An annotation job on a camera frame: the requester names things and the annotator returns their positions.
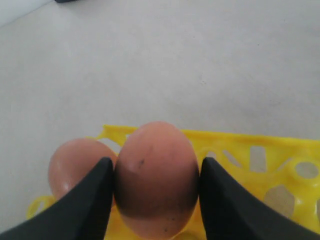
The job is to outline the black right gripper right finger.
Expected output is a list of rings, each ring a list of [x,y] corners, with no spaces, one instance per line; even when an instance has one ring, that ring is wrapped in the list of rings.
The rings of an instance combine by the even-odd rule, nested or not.
[[[318,240],[240,185],[213,157],[202,161],[199,204],[208,240]]]

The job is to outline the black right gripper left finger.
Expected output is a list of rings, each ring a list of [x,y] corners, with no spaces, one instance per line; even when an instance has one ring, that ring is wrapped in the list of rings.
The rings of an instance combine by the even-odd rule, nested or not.
[[[68,194],[2,240],[102,240],[113,201],[113,163],[102,158]]]

